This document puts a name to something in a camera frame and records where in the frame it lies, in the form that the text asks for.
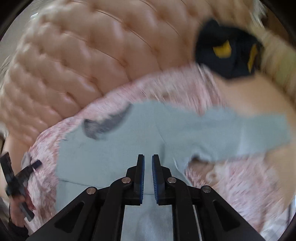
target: pink fur blanket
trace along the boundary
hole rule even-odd
[[[75,116],[45,130],[29,150],[32,160],[40,159],[43,163],[28,182],[32,201],[37,208],[35,218],[29,223],[33,231],[56,214],[54,205],[58,179],[55,167],[59,141],[85,118],[105,119],[109,114],[121,110],[127,102],[144,99],[169,102],[200,115],[212,106],[225,105],[209,70],[191,64],[147,75],[120,87],[92,102]],[[264,162],[264,156],[263,153],[216,165],[193,160],[186,170],[186,176],[195,187],[211,185],[257,231],[263,232],[283,211],[277,177]]]

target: triangular cutout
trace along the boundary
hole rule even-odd
[[[57,221],[54,226],[66,233],[71,233],[83,208],[84,203],[78,203],[70,212]]]
[[[227,212],[227,210],[218,201],[215,200],[213,203],[225,232],[239,227],[239,221]]]

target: silver rivet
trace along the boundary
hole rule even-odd
[[[175,183],[177,180],[176,180],[176,178],[174,178],[174,177],[169,177],[168,178],[168,182],[169,183]]]
[[[95,188],[88,188],[87,190],[86,190],[86,192],[87,192],[87,194],[94,194],[95,192],[96,192],[96,189]]]
[[[131,179],[129,177],[124,177],[123,179],[121,179],[121,181],[123,183],[130,183],[131,182]]]
[[[209,193],[209,192],[211,192],[211,187],[210,186],[202,186],[202,191],[203,192],[206,192],[206,193]]]

